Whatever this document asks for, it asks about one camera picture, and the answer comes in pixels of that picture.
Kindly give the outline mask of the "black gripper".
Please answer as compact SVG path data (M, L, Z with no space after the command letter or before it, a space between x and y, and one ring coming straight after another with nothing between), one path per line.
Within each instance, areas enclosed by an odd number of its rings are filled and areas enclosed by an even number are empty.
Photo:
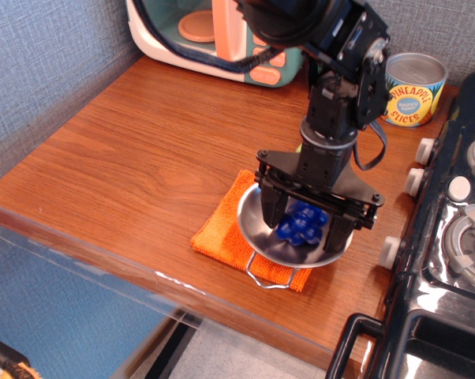
M354 172L356 140L303 138L300 152L260 150L256 181L264 222L274 229L290 197L333 214L325 253L342 253L354 229L371 229L384 197Z

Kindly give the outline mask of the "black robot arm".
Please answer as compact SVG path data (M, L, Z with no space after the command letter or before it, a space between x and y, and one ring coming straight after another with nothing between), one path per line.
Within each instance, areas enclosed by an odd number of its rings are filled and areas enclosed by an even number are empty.
M301 122L301 151L257 153L256 181L264 222L276 227L290 198L332 216L324 249L344 250L356 229L371 228L384 199L353 172L357 135L383 131L378 118L390 94L386 87L387 26L363 1L240 1L237 10L266 50L236 62L183 47L165 37L142 1L132 4L148 34L180 58L248 73L297 47L309 58L310 94Z

